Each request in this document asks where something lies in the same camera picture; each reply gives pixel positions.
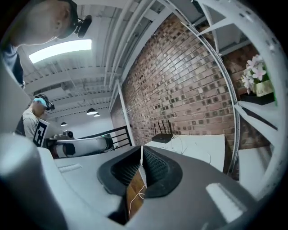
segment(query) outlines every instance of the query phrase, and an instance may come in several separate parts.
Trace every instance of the man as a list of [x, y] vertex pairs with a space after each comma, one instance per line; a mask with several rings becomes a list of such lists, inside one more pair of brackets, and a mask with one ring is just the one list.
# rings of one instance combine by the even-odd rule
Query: man
[[66, 38], [77, 23], [77, 5], [71, 0], [32, 0], [28, 4], [1, 44], [3, 59], [22, 88], [25, 82], [17, 48]]
[[23, 112], [23, 126], [25, 136], [33, 140], [39, 118], [49, 107], [49, 100], [44, 95], [38, 95], [28, 109]]

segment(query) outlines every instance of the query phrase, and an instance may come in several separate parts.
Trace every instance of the gray t-shirt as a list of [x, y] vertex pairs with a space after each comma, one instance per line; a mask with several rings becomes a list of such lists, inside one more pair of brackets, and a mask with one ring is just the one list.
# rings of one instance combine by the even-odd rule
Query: gray t-shirt
[[28, 108], [23, 112], [23, 125], [25, 136], [33, 141], [33, 137], [36, 131], [36, 126], [39, 118], [37, 118], [33, 113], [32, 109]]

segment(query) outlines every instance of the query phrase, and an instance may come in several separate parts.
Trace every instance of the black railing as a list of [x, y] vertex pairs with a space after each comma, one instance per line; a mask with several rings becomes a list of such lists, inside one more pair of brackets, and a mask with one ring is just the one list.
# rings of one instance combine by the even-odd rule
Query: black railing
[[124, 144], [124, 145], [122, 145], [122, 146], [119, 146], [119, 147], [117, 147], [117, 148], [121, 148], [121, 147], [127, 146], [127, 145], [132, 146], [132, 142], [131, 142], [131, 139], [130, 139], [130, 136], [129, 136], [129, 133], [128, 133], [128, 129], [127, 129], [127, 126], [126, 126], [126, 125], [125, 125], [125, 126], [122, 126], [122, 127], [119, 127], [119, 128], [115, 128], [115, 129], [108, 130], [108, 131], [103, 132], [103, 133], [98, 133], [98, 134], [91, 135], [91, 136], [81, 137], [80, 139], [93, 138], [93, 137], [101, 137], [101, 136], [103, 136], [103, 135], [107, 135], [107, 134], [110, 134], [110, 133], [112, 133], [112, 132], [117, 132], [117, 131], [120, 131], [120, 130], [123, 130], [123, 129], [125, 130], [125, 133], [122, 133], [122, 134], [119, 134], [119, 135], [116, 135], [116, 136], [110, 137], [110, 138], [111, 138], [111, 139], [117, 138], [117, 137], [122, 136], [122, 135], [125, 135], [125, 134], [127, 135], [127, 138], [122, 139], [122, 140], [120, 140], [120, 141], [117, 141], [117, 139], [116, 139], [116, 142], [113, 140], [113, 145], [116, 144], [116, 143], [119, 143], [119, 142], [128, 140], [129, 143]]

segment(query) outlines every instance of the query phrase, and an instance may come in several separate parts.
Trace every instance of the fluorescent light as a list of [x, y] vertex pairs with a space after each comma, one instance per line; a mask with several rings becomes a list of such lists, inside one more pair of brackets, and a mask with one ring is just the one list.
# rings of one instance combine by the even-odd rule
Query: fluorescent light
[[79, 51], [79, 50], [90, 50], [90, 49], [92, 49], [91, 39], [68, 41], [68, 42], [57, 44], [57, 45], [49, 46], [45, 49], [41, 49], [29, 55], [29, 58], [31, 62], [34, 64], [36, 62], [42, 61], [46, 58], [49, 58], [58, 54]]

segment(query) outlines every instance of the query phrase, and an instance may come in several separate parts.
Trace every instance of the black router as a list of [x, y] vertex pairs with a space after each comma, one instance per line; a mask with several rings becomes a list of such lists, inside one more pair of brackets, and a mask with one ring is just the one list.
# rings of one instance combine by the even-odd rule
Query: black router
[[170, 121], [168, 121], [169, 129], [170, 129], [170, 134], [168, 134], [168, 133], [166, 133], [166, 129], [165, 129], [165, 126], [164, 126], [163, 121], [162, 121], [162, 124], [163, 124], [165, 133], [162, 133], [160, 124], [159, 124], [159, 122], [158, 122], [158, 125], [159, 125], [160, 132], [161, 132], [161, 133], [156, 134], [156, 127], [155, 127], [155, 124], [154, 124], [155, 136], [152, 137], [152, 141], [166, 144], [166, 143], [168, 143], [168, 142], [172, 139], [172, 137], [173, 137], [172, 128], [171, 128], [171, 123], [170, 123]]

